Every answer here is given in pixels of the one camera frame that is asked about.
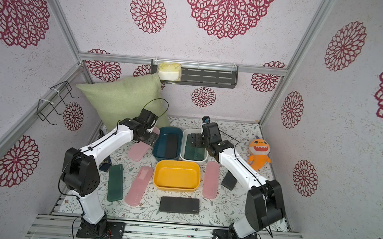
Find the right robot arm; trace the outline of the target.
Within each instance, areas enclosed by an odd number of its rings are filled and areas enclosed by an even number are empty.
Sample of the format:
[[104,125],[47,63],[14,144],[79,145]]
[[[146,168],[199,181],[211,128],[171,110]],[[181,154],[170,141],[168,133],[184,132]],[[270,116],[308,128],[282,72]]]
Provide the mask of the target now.
[[230,225],[229,239],[248,239],[252,234],[283,219],[285,205],[278,181],[267,180],[240,159],[235,146],[222,139],[218,124],[211,122],[208,116],[202,118],[201,129],[201,134],[192,138],[191,145],[206,149],[247,191],[245,217]]

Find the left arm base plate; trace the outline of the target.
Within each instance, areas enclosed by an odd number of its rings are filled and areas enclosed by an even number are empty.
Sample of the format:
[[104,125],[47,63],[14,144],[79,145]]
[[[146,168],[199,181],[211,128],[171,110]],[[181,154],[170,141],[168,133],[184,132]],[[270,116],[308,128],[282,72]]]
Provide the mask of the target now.
[[82,239],[122,239],[126,224],[122,222],[100,222],[90,224],[82,220],[75,237]]

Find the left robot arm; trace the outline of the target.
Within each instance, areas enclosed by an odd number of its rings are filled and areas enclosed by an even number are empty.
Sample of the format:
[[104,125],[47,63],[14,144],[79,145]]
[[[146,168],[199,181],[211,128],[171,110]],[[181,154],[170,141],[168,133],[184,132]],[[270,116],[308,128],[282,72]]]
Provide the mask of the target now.
[[158,117],[149,110],[142,109],[139,116],[118,121],[116,127],[101,139],[80,149],[66,151],[59,182],[64,182],[79,201],[82,223],[98,235],[105,231],[107,215],[98,198],[100,183],[99,166],[121,146],[134,142],[154,145],[158,135],[153,132]]

